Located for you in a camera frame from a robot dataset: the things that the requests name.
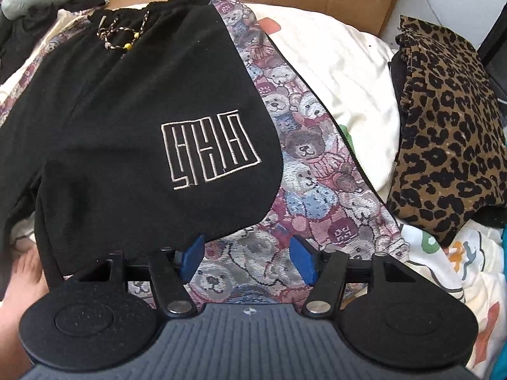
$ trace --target teddy bear print fabric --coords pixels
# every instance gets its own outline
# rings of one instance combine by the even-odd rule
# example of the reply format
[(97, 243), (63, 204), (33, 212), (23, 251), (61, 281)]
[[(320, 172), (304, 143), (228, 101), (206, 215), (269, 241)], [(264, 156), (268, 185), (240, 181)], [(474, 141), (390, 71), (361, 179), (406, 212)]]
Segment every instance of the teddy bear print fabric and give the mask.
[(189, 284), (194, 301), (302, 304), (310, 288), (289, 258), (295, 234), (319, 249), (334, 245), (353, 258), (385, 251), (407, 260), (397, 224), (368, 187), (334, 121), (272, 46), (254, 13), (238, 0), (211, 3), (275, 125), (283, 174), (260, 223), (206, 245)]
[(507, 201), (507, 149), (476, 51), (451, 30), (401, 17), (407, 113), (387, 206), (449, 246), (483, 206)]

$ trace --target blue clamp pad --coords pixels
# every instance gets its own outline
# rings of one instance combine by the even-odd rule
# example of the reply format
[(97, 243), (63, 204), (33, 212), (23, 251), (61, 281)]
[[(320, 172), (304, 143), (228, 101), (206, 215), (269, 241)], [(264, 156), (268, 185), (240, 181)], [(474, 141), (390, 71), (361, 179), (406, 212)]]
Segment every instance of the blue clamp pad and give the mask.
[(182, 253), (181, 265), (177, 273), (183, 284), (189, 283), (199, 268), (204, 258), (204, 243), (205, 235), (201, 234), (192, 246)]
[(289, 241), (288, 252), (302, 279), (309, 286), (313, 286), (319, 276), (319, 251), (304, 238), (296, 235)]

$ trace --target leopard print clothing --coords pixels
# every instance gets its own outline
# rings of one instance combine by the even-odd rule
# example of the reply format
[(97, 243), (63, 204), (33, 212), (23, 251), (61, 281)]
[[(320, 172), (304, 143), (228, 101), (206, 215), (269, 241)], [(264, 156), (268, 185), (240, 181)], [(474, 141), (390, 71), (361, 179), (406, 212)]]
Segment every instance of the leopard print clothing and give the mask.
[(496, 96), (473, 46), (451, 30), (401, 17), (408, 113), (388, 197), (393, 214), (449, 246), (483, 206), (507, 200), (507, 149)]

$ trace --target white embroidered text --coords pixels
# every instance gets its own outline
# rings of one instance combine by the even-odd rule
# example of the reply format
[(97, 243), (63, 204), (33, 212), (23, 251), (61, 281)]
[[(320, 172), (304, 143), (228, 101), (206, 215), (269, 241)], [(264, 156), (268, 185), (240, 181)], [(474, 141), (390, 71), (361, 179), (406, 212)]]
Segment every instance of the white embroidered text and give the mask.
[(238, 110), (162, 125), (174, 190), (260, 163)]

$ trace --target teddy bear pattern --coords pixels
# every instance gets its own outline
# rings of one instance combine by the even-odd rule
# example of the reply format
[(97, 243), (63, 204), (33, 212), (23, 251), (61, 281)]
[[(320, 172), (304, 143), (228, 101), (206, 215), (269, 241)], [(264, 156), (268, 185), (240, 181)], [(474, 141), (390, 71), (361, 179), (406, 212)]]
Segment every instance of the teddy bear pattern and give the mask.
[(367, 186), (332, 117), (273, 47), (252, 10), (239, 0), (211, 4), (271, 116), (284, 167), (275, 201), (259, 224), (206, 244), (189, 284), (194, 301), (302, 304), (310, 288), (289, 258), (295, 234), (353, 258), (385, 251), (407, 260), (394, 218)]

